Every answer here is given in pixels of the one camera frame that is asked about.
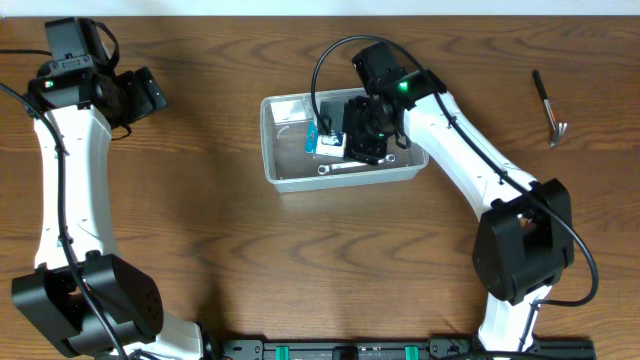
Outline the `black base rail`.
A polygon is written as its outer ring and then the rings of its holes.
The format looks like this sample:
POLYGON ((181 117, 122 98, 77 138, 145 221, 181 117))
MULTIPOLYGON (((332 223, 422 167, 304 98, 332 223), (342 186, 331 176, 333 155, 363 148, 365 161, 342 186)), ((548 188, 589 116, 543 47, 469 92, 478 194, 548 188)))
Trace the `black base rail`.
POLYGON ((423 342, 227 341, 222 360, 596 360, 591 341, 536 340, 522 352, 485 350, 475 339, 435 337, 423 342))

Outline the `silver combination wrench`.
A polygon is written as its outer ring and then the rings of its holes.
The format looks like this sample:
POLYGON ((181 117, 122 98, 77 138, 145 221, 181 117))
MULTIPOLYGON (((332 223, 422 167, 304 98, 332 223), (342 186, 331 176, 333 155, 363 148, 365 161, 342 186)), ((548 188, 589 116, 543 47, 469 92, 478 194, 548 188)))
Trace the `silver combination wrench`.
POLYGON ((385 163, 393 163, 395 159, 396 157, 394 154, 387 154, 384 158, 376 160, 372 164, 365 163, 365 162, 358 162, 358 161, 326 164, 326 165, 319 165, 317 168, 317 171, 319 175, 327 175, 328 173, 335 172, 337 170, 357 168, 357 167, 370 166, 370 165, 381 165, 385 163))

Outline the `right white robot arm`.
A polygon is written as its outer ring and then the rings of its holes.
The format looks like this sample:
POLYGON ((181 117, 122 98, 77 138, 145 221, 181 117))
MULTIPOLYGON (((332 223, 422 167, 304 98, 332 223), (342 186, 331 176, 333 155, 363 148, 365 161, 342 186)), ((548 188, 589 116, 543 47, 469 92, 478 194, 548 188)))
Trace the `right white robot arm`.
POLYGON ((400 104, 358 97, 345 106, 344 128, 358 144, 404 135, 444 170, 479 221, 472 262, 488 292, 480 345, 489 352, 530 349, 539 308, 574 262, 564 185, 540 183, 512 164, 447 92, 416 94, 400 104))

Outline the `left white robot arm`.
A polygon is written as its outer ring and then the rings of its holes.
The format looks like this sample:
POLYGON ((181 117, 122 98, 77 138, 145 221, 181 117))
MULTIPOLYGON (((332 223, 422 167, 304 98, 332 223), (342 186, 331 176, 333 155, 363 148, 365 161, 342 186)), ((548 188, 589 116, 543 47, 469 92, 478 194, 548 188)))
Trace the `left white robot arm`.
POLYGON ((167 105, 150 70, 53 69, 19 100, 41 151, 43 225, 33 273, 12 281, 16 308, 67 358, 206 358, 200 325, 164 310, 113 231, 112 131, 167 105))

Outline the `small claw hammer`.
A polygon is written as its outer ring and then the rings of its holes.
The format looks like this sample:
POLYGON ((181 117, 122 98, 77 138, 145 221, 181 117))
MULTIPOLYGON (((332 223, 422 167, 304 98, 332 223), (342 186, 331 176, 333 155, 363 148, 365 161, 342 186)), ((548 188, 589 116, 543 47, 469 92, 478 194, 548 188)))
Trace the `small claw hammer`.
POLYGON ((545 112, 551 126, 551 137, 549 140, 549 146, 551 148, 554 148, 560 144, 563 137, 565 136, 568 130, 568 123, 557 121, 556 116, 551 107, 549 96, 546 92, 544 83, 542 81, 541 74, 537 69, 534 69, 532 71, 532 78, 536 86, 536 89, 538 91, 539 97, 545 108, 545 112))

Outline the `clear plastic container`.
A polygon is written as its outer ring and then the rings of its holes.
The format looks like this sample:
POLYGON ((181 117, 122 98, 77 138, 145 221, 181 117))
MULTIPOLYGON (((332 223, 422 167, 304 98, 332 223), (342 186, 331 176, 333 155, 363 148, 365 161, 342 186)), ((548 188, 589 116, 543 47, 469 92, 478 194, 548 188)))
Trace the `clear plastic container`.
POLYGON ((305 152, 309 123, 315 123, 308 93, 271 96, 260 105, 262 156, 267 180, 281 193, 410 180, 429 163, 414 145, 408 150, 389 143, 393 163, 337 170, 319 175, 319 165, 354 161, 305 152))

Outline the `blue white cardboard box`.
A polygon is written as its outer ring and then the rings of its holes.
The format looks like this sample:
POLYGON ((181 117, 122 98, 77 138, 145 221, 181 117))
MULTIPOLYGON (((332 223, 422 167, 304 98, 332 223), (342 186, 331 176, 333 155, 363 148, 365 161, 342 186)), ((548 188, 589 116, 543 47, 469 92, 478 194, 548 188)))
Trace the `blue white cardboard box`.
POLYGON ((343 158, 345 156, 346 137, 344 133, 320 135, 314 122, 309 123, 305 142, 305 152, 317 156, 343 158))

